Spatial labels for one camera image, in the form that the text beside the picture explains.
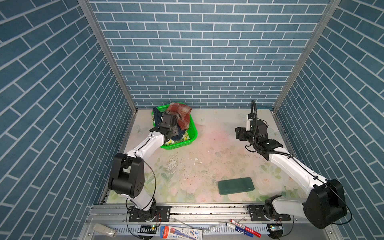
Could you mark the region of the red plaid skirt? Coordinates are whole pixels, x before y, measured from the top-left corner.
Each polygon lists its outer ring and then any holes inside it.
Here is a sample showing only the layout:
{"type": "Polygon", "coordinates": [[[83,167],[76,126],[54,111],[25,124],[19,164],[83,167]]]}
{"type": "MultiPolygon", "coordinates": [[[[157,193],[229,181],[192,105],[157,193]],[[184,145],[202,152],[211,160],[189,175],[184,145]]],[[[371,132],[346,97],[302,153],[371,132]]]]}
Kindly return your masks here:
{"type": "Polygon", "coordinates": [[[192,108],[182,103],[169,104],[167,113],[178,117],[178,125],[181,130],[187,130],[190,125],[192,108]]]}

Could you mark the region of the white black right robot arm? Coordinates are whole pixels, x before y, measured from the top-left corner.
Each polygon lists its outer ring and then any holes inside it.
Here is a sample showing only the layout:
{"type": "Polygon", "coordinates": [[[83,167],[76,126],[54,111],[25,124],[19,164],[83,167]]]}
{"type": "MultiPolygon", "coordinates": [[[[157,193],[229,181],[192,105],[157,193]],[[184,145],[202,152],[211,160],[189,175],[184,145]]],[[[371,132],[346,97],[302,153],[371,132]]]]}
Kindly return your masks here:
{"type": "Polygon", "coordinates": [[[318,229],[335,224],[347,215],[343,185],[336,179],[328,180],[295,158],[284,146],[270,139],[267,124],[248,119],[246,127],[235,129],[236,139],[248,142],[254,151],[279,167],[291,177],[306,194],[306,199],[286,199],[275,195],[265,200],[264,213],[275,220],[282,215],[307,219],[318,229]]]}

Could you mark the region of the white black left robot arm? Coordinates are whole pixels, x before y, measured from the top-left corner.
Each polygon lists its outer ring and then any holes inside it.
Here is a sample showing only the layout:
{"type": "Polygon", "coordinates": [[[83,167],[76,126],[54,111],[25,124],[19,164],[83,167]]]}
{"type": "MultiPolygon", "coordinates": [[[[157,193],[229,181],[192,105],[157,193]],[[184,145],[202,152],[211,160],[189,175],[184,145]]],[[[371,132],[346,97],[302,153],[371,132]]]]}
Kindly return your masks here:
{"type": "Polygon", "coordinates": [[[108,188],[116,194],[127,197],[138,210],[149,212],[155,205],[154,196],[144,191],[146,159],[166,140],[171,139],[177,121],[177,116],[163,114],[162,121],[150,129],[145,140],[127,153],[118,153],[113,158],[108,188]]]}

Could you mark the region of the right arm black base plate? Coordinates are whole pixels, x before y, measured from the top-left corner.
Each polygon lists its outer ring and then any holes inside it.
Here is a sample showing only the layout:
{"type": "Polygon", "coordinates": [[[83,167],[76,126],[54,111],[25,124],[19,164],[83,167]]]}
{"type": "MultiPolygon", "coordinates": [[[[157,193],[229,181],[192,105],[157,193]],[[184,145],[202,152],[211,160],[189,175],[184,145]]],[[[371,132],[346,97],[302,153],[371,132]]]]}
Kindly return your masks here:
{"type": "Polygon", "coordinates": [[[290,221],[290,215],[280,215],[275,211],[265,210],[264,205],[248,205],[247,211],[250,214],[252,222],[262,221],[290,221]]]}

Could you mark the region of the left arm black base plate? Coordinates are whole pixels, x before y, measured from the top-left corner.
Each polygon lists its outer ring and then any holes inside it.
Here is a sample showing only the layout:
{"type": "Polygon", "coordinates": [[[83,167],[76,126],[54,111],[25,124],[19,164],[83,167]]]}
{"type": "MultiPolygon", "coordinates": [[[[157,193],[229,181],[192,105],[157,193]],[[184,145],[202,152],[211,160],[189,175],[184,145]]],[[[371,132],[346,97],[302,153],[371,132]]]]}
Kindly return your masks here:
{"type": "Polygon", "coordinates": [[[148,211],[139,210],[135,207],[129,207],[128,221],[130,223],[141,222],[169,222],[171,206],[152,206],[148,211]]]}

